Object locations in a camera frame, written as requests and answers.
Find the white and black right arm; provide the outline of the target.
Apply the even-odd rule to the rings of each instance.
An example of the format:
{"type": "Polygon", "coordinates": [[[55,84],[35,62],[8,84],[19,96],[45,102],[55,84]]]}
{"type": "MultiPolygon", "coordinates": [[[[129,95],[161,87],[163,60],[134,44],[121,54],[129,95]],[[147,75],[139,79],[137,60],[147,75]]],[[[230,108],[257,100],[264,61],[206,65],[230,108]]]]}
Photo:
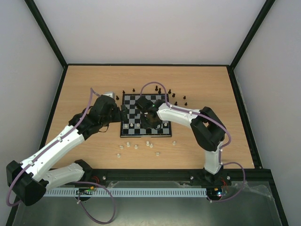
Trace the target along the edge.
{"type": "Polygon", "coordinates": [[[190,128],[197,144],[205,151],[206,181],[214,185],[221,180],[221,152],[227,130],[211,108],[188,109],[147,99],[136,101],[135,106],[141,111],[141,126],[145,129],[157,129],[163,121],[190,128]]]}

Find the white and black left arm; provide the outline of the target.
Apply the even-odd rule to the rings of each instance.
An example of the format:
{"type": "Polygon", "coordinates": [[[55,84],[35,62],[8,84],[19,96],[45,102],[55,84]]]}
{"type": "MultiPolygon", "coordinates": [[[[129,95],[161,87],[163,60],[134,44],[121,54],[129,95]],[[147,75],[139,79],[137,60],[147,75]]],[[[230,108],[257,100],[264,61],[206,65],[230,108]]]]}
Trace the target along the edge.
{"type": "Polygon", "coordinates": [[[52,166],[71,149],[100,132],[110,123],[127,120],[125,105],[118,107],[109,95],[99,96],[94,105],[88,104],[81,113],[73,116],[68,125],[47,145],[27,159],[11,161],[6,166],[9,191],[14,192],[26,206],[38,202],[46,191],[80,181],[87,176],[86,163],[74,162],[67,167],[51,170],[52,166]]]}

